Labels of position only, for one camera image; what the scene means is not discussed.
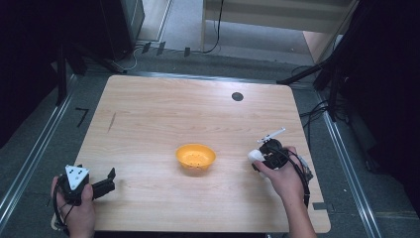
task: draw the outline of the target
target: person's left hand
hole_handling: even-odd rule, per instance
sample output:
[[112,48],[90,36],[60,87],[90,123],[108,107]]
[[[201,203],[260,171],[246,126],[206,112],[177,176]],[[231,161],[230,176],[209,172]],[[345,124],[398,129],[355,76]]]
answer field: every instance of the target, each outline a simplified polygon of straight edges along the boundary
[[[55,188],[58,177],[52,179],[52,191],[51,196],[53,197],[53,190]],[[70,237],[78,238],[90,238],[95,233],[95,208],[92,201],[93,188],[90,183],[84,186],[81,194],[81,204],[74,206],[71,209],[71,205],[65,204],[64,197],[61,193],[56,194],[56,204],[58,206],[61,217],[65,217],[70,212],[64,221],[67,225]]]

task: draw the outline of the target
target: gray floor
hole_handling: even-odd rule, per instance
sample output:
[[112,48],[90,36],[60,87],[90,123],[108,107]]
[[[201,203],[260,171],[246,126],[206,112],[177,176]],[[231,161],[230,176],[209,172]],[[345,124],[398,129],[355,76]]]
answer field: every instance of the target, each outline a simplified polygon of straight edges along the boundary
[[[186,1],[174,0],[172,10],[177,9],[176,3],[182,2]],[[253,54],[243,55],[242,51],[235,53],[234,48],[231,48],[229,53],[222,56],[220,53],[229,47],[230,40],[226,39],[227,35],[222,35],[223,40],[220,41],[222,50],[218,54],[191,54],[189,57],[185,57],[182,49],[188,46],[193,49],[192,41],[190,40],[191,42],[188,44],[182,44],[181,42],[184,40],[177,41],[176,33],[171,33],[169,26],[166,26],[162,36],[166,41],[166,48],[162,54],[160,55],[156,48],[150,48],[143,54],[142,51],[137,51],[138,63],[136,67],[128,70],[128,74],[176,73],[173,76],[184,74],[186,76],[198,75],[197,77],[199,77],[199,75],[204,75],[214,79],[223,77],[225,80],[238,80],[241,78],[242,81],[275,83],[277,79],[288,78],[292,73],[297,73],[298,70],[293,70],[298,66],[311,63],[307,47],[305,49],[305,43],[302,38],[298,37],[298,32],[290,32],[290,37],[283,36],[284,42],[276,42],[281,45],[277,48],[281,52],[277,55],[279,56],[277,59],[260,54],[261,49],[255,49],[255,47],[261,46],[261,39],[252,42],[250,38],[247,38],[249,42],[240,45],[241,48],[248,49],[250,52],[254,49]],[[243,31],[244,28],[245,26],[238,26],[238,31]],[[297,57],[296,52],[299,52],[301,56]],[[74,163],[107,78],[111,75],[95,62],[88,59],[87,63],[88,72],[84,76],[79,75],[75,78],[73,94],[65,113],[57,124],[45,150],[41,153],[39,163],[35,166],[26,189],[19,201],[14,204],[16,206],[13,212],[10,217],[6,217],[8,218],[7,223],[3,223],[5,217],[2,217],[2,224],[5,226],[0,231],[1,237],[64,237],[50,228],[53,209],[51,205],[46,206],[46,203],[50,196],[51,179],[62,173],[65,165]],[[118,62],[124,67],[131,67],[134,63],[133,58],[126,58]],[[313,79],[312,75],[291,85],[300,113],[310,111],[319,101],[318,92],[311,87]],[[0,194],[2,196],[11,187],[55,110],[55,99],[56,91],[53,91],[19,128],[9,143],[0,150],[2,180]],[[80,127],[77,125],[82,118],[82,112],[76,108],[89,109]],[[368,204],[372,208],[382,237],[419,237],[420,221],[402,186],[390,176],[374,175],[368,172],[363,152],[353,135],[351,125],[343,122],[338,122],[336,125],[340,129],[352,165],[367,196]],[[312,159],[332,224],[329,233],[319,234],[319,236],[368,237],[336,147],[322,117],[312,122],[310,137]],[[280,237],[279,234],[272,234],[272,236]]]

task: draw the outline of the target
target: person's right hand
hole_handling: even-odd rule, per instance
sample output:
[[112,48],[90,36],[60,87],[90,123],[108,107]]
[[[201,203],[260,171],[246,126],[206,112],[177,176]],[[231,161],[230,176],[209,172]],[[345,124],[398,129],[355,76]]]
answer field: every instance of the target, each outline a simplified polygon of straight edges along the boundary
[[[296,154],[296,148],[285,147]],[[290,159],[300,166],[299,159],[290,155]],[[316,237],[315,230],[309,218],[308,210],[303,203],[303,185],[291,162],[287,162],[282,168],[272,170],[260,161],[255,161],[257,168],[270,180],[274,190],[281,197],[289,223],[289,237]]]
[[[58,177],[52,179],[52,191],[55,188]],[[90,183],[84,186],[83,192],[81,193],[81,204],[80,206],[74,206],[66,204],[64,197],[61,193],[56,195],[56,204],[61,214],[61,217],[65,217],[68,212],[68,216],[65,220],[70,237],[77,238],[90,238],[95,233],[95,209],[93,206],[93,188]]]
[[[284,149],[297,154],[296,148],[294,147],[284,147]],[[300,169],[302,169],[299,160],[295,156],[289,153],[289,157],[294,163],[299,165]],[[255,161],[254,165],[271,180],[275,192],[277,192],[282,199],[303,199],[302,181],[291,162],[287,162],[278,170],[272,170],[260,161]]]

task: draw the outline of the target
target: metal frame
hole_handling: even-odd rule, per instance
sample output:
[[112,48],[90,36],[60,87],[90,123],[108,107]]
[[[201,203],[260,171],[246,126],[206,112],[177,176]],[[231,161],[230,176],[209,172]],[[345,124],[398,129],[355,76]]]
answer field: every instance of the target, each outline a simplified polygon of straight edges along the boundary
[[[324,101],[325,99],[320,93],[318,93],[318,98],[319,102]],[[382,237],[373,211],[370,208],[368,198],[365,195],[358,175],[356,174],[356,171],[353,167],[351,157],[349,156],[349,153],[347,152],[346,146],[340,135],[337,122],[333,122],[331,117],[328,115],[328,112],[324,112],[323,116],[331,139],[333,140],[334,146],[336,148],[340,163],[343,167],[343,172],[346,176],[347,182],[349,183],[353,199],[355,200],[356,207],[358,208],[359,215],[362,219],[362,223],[364,224],[365,230],[367,232],[367,236],[370,238]]]
[[55,129],[58,123],[61,121],[61,118],[67,109],[67,106],[70,102],[74,87],[76,85],[77,79],[73,75],[68,81],[67,88],[69,91],[67,96],[62,100],[60,106],[57,106],[52,113],[47,125],[45,126],[43,132],[35,143],[33,149],[31,150],[29,156],[26,158],[24,164],[22,165],[19,173],[16,175],[11,186],[2,197],[0,203],[0,236],[3,232],[6,224],[12,215],[13,210],[15,209],[19,199],[21,198],[26,186],[29,183],[29,180],[32,177],[39,161],[41,160],[44,151],[47,145],[50,142],[50,139],[55,132]]

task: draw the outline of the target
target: white object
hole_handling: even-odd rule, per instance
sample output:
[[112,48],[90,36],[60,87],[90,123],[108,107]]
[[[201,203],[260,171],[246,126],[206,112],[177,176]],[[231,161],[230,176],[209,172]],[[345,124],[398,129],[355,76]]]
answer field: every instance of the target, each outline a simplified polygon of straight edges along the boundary
[[[248,160],[250,160],[250,162],[253,164],[255,161],[265,161],[265,159],[263,158],[263,154],[261,153],[261,151],[259,150],[253,150],[251,152],[248,153]],[[266,178],[266,175],[263,172],[259,172],[260,176],[262,178]]]
[[65,173],[67,174],[70,189],[75,190],[84,180],[84,178],[86,178],[86,176],[89,174],[89,170],[86,168],[67,165],[65,166]]
[[269,141],[269,139],[271,139],[271,138],[275,137],[276,135],[278,135],[278,134],[280,134],[280,133],[284,132],[285,130],[286,130],[286,129],[285,129],[284,127],[281,127],[281,129],[280,129],[280,130],[278,130],[278,131],[276,131],[276,132],[273,132],[273,133],[271,133],[271,134],[269,134],[269,135],[266,135],[266,137],[264,137],[264,138],[262,138],[262,139],[260,139],[260,140],[257,140],[257,142],[258,142],[258,143],[264,143],[264,142],[266,142],[266,141]]

